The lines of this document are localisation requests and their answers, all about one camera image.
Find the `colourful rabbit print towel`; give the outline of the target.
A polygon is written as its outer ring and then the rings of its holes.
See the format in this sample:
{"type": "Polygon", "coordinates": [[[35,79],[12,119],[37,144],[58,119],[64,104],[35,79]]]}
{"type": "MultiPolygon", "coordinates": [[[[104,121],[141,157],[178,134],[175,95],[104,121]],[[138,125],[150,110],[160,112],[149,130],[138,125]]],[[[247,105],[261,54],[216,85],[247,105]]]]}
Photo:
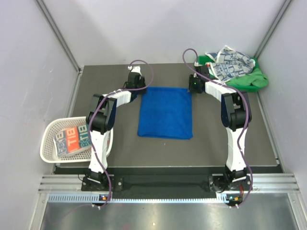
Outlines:
{"type": "Polygon", "coordinates": [[[59,158],[71,157],[91,147],[88,125],[69,127],[58,132],[53,142],[59,158]]]}

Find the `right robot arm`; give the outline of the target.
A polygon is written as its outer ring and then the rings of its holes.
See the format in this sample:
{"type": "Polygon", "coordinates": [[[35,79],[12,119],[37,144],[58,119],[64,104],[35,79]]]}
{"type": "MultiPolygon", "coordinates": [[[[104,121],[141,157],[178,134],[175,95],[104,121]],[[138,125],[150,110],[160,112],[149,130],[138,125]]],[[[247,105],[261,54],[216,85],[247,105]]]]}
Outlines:
{"type": "Polygon", "coordinates": [[[247,180],[248,164],[244,157],[245,137],[252,119],[248,94],[210,77],[207,65],[194,63],[193,74],[189,76],[188,91],[206,93],[221,103],[221,121],[228,138],[228,156],[223,179],[213,179],[212,186],[231,190],[247,180]]]}

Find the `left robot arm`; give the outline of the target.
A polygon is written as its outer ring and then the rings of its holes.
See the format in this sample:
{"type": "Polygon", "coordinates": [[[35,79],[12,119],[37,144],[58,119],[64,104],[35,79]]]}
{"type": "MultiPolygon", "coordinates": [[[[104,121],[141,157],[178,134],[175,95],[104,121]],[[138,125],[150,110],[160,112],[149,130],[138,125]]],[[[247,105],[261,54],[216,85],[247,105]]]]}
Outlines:
{"type": "Polygon", "coordinates": [[[132,102],[139,94],[146,93],[145,78],[139,66],[133,67],[128,74],[128,81],[122,89],[108,94],[94,94],[90,104],[90,112],[86,117],[89,140],[91,143],[91,160],[86,171],[85,181],[92,181],[98,190],[104,190],[109,185],[107,176],[107,142],[113,131],[116,109],[132,102]]]}

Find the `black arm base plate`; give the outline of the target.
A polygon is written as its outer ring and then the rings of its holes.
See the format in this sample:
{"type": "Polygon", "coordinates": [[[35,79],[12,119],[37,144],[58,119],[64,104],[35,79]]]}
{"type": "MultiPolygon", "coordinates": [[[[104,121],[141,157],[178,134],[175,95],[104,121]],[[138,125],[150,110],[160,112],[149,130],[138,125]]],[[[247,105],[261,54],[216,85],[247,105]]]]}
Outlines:
{"type": "Polygon", "coordinates": [[[111,182],[103,176],[102,182],[83,177],[82,191],[100,192],[125,192],[132,191],[152,194],[154,189],[161,194],[174,193],[182,189],[199,189],[206,193],[223,192],[225,190],[237,190],[242,185],[249,189],[250,177],[244,180],[229,182],[223,175],[116,175],[110,177],[111,182]]]}

